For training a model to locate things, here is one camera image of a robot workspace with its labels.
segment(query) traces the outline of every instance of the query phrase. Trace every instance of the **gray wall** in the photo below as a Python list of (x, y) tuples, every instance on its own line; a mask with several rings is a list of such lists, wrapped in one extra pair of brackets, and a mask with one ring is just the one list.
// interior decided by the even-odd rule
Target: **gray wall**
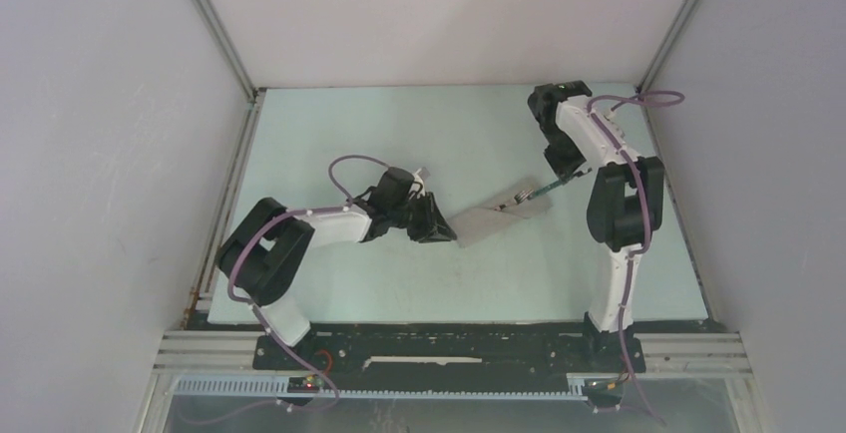
[(245, 100), (190, 0), (0, 19), (0, 430), (130, 431)]
[(846, 5), (703, 0), (653, 119), (719, 312), (776, 431), (843, 431)]

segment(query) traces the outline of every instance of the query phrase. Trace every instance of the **white wall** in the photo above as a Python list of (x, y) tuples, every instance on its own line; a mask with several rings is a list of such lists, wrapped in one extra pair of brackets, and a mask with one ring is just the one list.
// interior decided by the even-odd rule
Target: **white wall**
[(777, 431), (843, 431), (846, 7), (703, 0), (654, 115), (702, 275)]
[(0, 429), (129, 431), (245, 100), (190, 0), (0, 19)]
[(638, 82), (682, 0), (212, 0), (263, 87)]

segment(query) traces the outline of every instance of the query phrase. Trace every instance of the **gray cloth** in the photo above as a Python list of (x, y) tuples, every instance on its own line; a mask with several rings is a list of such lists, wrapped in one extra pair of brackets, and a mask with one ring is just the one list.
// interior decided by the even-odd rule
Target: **gray cloth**
[(518, 206), (508, 207), (501, 212), (494, 210), (497, 206), (512, 202), (514, 196), (520, 191), (539, 187), (540, 184), (535, 179), (522, 179), (510, 189), (496, 194), (480, 205), (447, 218), (447, 223), (458, 236), (458, 246), (468, 247), (522, 219), (546, 212), (552, 206), (549, 196), (540, 196)]

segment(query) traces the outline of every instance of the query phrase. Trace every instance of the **metal frame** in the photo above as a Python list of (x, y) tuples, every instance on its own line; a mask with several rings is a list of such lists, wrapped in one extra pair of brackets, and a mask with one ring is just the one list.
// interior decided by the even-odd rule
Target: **metal frame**
[[(211, 35), (226, 56), (229, 65), (238, 78), (247, 97), (254, 101), (246, 116), (241, 131), (241, 138), (232, 159), (228, 180), (218, 206), (217, 222), (212, 228), (205, 262), (201, 266), (196, 288), (193, 290), (192, 306), (187, 313), (208, 311), (211, 304), (211, 288), (214, 272), (213, 254), (222, 241), (231, 220), (237, 199), (240, 180), (246, 165), (250, 144), (257, 125), (257, 118), (263, 102), (263, 92), (256, 90), (245, 67), (237, 55), (236, 49), (217, 15), (211, 0), (194, 0), (210, 28)], [(672, 50), (679, 34), (693, 14), (699, 0), (684, 0), (672, 25), (668, 29), (660, 48), (638, 86), (648, 89), (660, 72), (668, 54)], [(703, 285), (705, 302), (708, 288)], [(302, 371), (267, 371), (252, 368), (259, 331), (189, 331), (172, 330), (165, 333), (156, 358), (150, 382), (145, 392), (143, 405), (134, 431), (162, 432), (166, 428), (172, 398), (175, 393), (199, 393), (190, 387), (199, 388), (197, 382), (215, 378), (246, 379), (247, 382), (265, 382), (273, 396), (279, 393), (289, 376), (301, 376)], [(752, 376), (751, 366), (746, 357), (740, 336), (736, 333), (645, 333), (637, 334), (645, 357), (646, 371), (640, 375), (644, 379), (722, 379), (725, 382), (732, 409), (737, 422), (738, 433), (764, 433), (768, 428), (761, 422), (764, 412), (757, 385)], [(570, 392), (559, 395), (545, 394), (530, 399), (583, 399), (581, 385), (589, 378), (605, 378), (607, 373), (570, 373), (568, 380), (575, 385)], [(203, 394), (231, 395), (231, 386), (217, 386), (204, 390)], [(379, 391), (342, 391), (343, 397), (350, 398), (396, 398), (395, 392)], [(415, 394), (420, 397), (438, 397), (438, 394)], [(450, 398), (462, 398), (460, 394), (446, 395)], [(511, 398), (509, 394), (493, 394), (492, 398)]]

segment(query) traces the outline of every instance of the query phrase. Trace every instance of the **white table surface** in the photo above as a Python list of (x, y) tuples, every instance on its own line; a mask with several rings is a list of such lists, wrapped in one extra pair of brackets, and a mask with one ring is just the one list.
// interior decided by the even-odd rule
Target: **white table surface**
[[(590, 84), (595, 95), (630, 96), (625, 84)], [(449, 217), (525, 176), (555, 179), (546, 140), (526, 104), (533, 86), (276, 89), (261, 110), (230, 228), (255, 203), (289, 208), (340, 205), (326, 174), (345, 154), (365, 154), (414, 170)], [(618, 110), (626, 140), (653, 155), (637, 107)], [(378, 166), (347, 161), (336, 175), (355, 195), (375, 185)], [(586, 209), (594, 176), (550, 193), (553, 207), (469, 248), (419, 244), (402, 230), (369, 243), (308, 251), (291, 287), (320, 322), (530, 322), (581, 320), (593, 293), (599, 247)], [(663, 225), (634, 288), (634, 318), (704, 319), (704, 301), (668, 194)], [(215, 284), (209, 322), (254, 323)]]

